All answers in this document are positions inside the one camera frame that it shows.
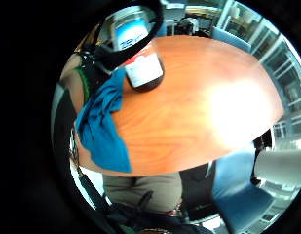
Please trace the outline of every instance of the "gray pants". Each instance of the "gray pants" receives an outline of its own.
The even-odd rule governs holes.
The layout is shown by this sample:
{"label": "gray pants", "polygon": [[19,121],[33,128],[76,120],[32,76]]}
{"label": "gray pants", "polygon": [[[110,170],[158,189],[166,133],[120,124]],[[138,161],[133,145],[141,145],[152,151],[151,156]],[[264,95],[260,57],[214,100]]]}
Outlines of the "gray pants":
{"label": "gray pants", "polygon": [[112,203],[134,207],[149,190],[153,191],[153,195],[145,207],[146,212],[166,213],[174,210],[181,202],[179,173],[145,177],[102,175],[102,178],[105,194]]}

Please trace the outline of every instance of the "person's arm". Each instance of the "person's arm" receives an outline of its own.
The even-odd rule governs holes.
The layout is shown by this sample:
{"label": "person's arm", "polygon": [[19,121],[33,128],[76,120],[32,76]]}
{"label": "person's arm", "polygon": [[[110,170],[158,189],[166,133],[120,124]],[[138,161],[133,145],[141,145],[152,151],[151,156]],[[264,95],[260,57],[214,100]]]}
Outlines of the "person's arm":
{"label": "person's arm", "polygon": [[82,79],[76,67],[81,64],[80,56],[72,54],[60,76],[60,82],[69,90],[70,98],[76,113],[79,113],[84,105],[84,87]]}

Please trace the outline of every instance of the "orange table surface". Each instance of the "orange table surface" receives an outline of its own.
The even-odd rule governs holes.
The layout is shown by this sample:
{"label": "orange table surface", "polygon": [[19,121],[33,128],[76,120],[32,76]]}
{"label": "orange table surface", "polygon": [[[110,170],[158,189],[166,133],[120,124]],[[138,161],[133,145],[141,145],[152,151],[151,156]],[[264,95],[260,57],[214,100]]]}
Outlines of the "orange table surface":
{"label": "orange table surface", "polygon": [[125,81],[122,109],[112,114],[132,172],[100,168],[81,146],[82,167],[113,176],[177,172],[245,146],[282,117],[279,94],[253,55],[203,37],[154,42],[165,67],[163,82],[137,93]]}

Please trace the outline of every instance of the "blue chair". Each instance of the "blue chair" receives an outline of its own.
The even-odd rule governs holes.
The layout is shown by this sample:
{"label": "blue chair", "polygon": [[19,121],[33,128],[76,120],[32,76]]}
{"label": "blue chair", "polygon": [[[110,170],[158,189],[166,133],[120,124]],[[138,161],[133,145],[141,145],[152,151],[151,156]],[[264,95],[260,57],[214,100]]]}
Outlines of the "blue chair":
{"label": "blue chair", "polygon": [[220,29],[219,27],[214,26],[212,28],[212,31],[210,33],[210,37],[212,39],[225,42],[227,44],[230,44],[232,46],[238,47],[239,49],[250,52],[251,45],[247,43],[245,40],[237,37],[234,34],[231,34],[230,32],[227,32],[223,29]]}
{"label": "blue chair", "polygon": [[274,203],[269,193],[251,183],[254,158],[251,143],[215,161],[211,197],[231,234],[247,230]]}

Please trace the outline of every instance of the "teal towel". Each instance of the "teal towel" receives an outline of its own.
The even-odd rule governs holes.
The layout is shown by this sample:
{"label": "teal towel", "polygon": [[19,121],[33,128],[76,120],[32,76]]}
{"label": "teal towel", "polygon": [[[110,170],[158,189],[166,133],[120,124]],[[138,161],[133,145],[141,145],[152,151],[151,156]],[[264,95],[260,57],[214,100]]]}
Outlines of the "teal towel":
{"label": "teal towel", "polygon": [[82,108],[76,119],[76,129],[92,160],[106,170],[132,171],[129,153],[118,136],[111,113],[122,106],[124,68],[113,72]]}

